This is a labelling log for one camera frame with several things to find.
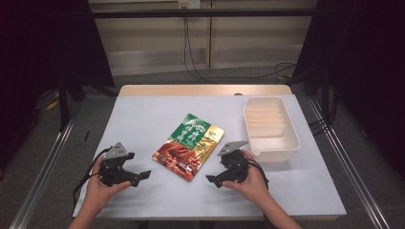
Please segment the black horizontal metal bar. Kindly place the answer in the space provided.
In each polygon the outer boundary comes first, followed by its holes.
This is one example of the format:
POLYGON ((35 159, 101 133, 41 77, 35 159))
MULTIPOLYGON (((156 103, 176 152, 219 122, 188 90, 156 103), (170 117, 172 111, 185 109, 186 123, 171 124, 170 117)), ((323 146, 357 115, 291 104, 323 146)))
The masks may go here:
POLYGON ((316 10, 94 10, 94 18, 162 18, 162 17, 250 17, 250 16, 313 16, 316 10))

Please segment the person's right hand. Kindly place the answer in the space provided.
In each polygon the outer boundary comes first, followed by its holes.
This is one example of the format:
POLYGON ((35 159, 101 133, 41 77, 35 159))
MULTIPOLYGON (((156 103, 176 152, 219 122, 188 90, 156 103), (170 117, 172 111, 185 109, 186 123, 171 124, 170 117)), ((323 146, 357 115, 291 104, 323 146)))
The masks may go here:
POLYGON ((243 153, 249 161, 246 179, 242 183, 224 181, 223 187, 237 191, 247 200, 260 205, 269 197, 269 192, 260 169, 253 163, 253 156, 247 150, 243 150, 243 153))

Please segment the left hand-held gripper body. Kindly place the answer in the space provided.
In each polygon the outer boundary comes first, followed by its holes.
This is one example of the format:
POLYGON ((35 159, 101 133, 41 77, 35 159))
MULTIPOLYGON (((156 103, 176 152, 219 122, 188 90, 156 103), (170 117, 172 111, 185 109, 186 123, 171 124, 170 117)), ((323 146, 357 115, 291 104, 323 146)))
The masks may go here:
POLYGON ((120 142, 112 146, 103 155, 103 162, 99 172, 101 182, 112 187, 134 178, 130 175, 130 172, 123 169, 123 164, 127 160, 133 159, 134 156, 135 154, 129 153, 120 142))

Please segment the black curtain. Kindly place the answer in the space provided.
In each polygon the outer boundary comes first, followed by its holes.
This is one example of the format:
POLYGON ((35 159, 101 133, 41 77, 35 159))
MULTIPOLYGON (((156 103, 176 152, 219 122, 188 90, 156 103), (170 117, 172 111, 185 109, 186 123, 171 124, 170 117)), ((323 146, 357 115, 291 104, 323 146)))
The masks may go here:
POLYGON ((318 0, 293 77, 326 77, 405 179, 405 0, 318 0))
POLYGON ((64 86, 115 85, 89 0, 0 0, 0 171, 29 132, 36 103, 64 86))

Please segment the green and red food packet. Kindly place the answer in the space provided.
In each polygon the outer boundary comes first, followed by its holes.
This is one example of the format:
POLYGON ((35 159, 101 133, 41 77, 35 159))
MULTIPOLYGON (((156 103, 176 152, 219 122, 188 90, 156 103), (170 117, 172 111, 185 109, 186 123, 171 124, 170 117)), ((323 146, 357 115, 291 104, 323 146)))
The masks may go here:
POLYGON ((190 181, 223 136, 223 129, 188 114, 152 158, 177 176, 190 181))

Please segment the black metal stand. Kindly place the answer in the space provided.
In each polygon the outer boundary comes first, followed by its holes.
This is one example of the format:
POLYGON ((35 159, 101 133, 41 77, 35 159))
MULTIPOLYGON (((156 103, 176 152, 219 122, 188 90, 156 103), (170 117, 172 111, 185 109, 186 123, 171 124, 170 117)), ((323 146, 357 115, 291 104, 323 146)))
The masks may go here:
POLYGON ((59 82, 58 95, 59 95, 59 110, 61 119, 60 132, 62 132, 66 128, 70 120, 67 87, 63 78, 61 78, 59 82))

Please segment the white plastic container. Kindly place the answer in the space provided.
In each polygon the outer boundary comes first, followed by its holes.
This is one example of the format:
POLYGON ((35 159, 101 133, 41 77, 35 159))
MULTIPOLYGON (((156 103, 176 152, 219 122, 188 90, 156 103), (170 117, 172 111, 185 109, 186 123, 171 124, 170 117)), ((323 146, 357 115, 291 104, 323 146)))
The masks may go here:
POLYGON ((300 149, 301 142, 282 98, 249 98, 244 115, 251 152, 258 161, 287 161, 300 149))

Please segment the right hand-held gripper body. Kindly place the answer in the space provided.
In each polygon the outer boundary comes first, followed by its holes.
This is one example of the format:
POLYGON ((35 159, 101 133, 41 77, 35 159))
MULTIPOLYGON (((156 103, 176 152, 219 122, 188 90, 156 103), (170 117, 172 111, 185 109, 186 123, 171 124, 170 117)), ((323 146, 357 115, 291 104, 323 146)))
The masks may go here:
POLYGON ((247 177, 248 160, 241 148, 247 144, 246 140, 227 142, 218 152, 225 171, 219 174, 219 182, 225 180, 243 182, 247 177))

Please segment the white wall socket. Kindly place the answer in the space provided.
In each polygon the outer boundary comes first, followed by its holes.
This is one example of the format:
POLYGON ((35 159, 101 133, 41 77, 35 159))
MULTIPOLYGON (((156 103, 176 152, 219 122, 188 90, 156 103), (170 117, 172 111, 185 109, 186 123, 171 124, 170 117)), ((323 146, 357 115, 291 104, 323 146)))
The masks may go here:
POLYGON ((201 7, 201 0, 178 0, 178 7, 181 10, 197 10, 201 7))

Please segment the person's left hand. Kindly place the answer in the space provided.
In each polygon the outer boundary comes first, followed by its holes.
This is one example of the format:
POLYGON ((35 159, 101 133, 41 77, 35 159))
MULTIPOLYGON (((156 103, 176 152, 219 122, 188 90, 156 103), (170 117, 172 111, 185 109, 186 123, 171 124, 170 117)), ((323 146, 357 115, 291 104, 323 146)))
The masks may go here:
POLYGON ((85 211, 93 211, 97 214, 110 201, 113 195, 131 186, 130 181, 123 181, 112 187, 102 183, 99 174, 102 162, 103 159, 99 158, 92 169, 92 173, 88 180, 86 195, 82 204, 82 208, 85 211))

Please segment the silver floor rail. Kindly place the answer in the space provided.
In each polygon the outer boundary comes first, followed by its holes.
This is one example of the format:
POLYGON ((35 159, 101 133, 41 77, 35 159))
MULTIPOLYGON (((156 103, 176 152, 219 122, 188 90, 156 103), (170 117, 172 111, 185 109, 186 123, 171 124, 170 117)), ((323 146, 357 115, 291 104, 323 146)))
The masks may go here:
POLYGON ((80 112, 79 108, 76 108, 72 116, 68 119, 66 126, 57 135, 57 138, 51 148, 48 156, 39 171, 32 188, 24 198, 23 203, 19 207, 11 226, 9 229, 26 229, 36 206, 45 190, 47 183, 49 182, 50 176, 53 172, 55 163, 58 161, 60 154, 71 134, 72 128, 75 125, 76 118, 80 112))
POLYGON ((358 174, 354 164, 335 130, 330 124, 325 121, 322 116, 321 105, 315 99, 310 99, 309 104, 317 118, 317 121, 322 126, 322 132, 326 135, 332 149, 334 150, 340 164, 345 171, 351 185, 356 192, 363 208, 365 209, 369 219, 375 229, 391 229, 388 221, 385 219, 379 205, 375 201, 373 195, 367 188, 362 177, 358 174))

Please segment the white table cover sheet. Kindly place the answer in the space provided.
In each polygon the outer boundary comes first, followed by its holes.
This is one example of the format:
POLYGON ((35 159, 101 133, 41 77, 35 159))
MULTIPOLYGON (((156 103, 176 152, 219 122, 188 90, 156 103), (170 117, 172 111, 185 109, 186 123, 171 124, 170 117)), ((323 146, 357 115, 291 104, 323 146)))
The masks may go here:
MULTIPOLYGON (((138 187, 112 198, 101 211, 105 219, 128 220, 259 220, 262 211, 241 194, 218 188, 207 180, 224 167, 211 154, 196 176, 187 181, 152 158, 153 153, 176 130, 185 117, 195 115, 224 130, 223 142, 252 142, 245 124, 246 95, 219 96, 129 96, 117 99, 98 147, 117 142, 134 159, 125 163, 135 173, 151 176, 138 187)), ((314 141, 307 121, 292 94, 263 96, 271 109, 280 107, 290 120, 286 131, 298 137, 286 161, 264 161, 269 192, 293 217, 337 219, 346 213, 328 168, 314 141)))

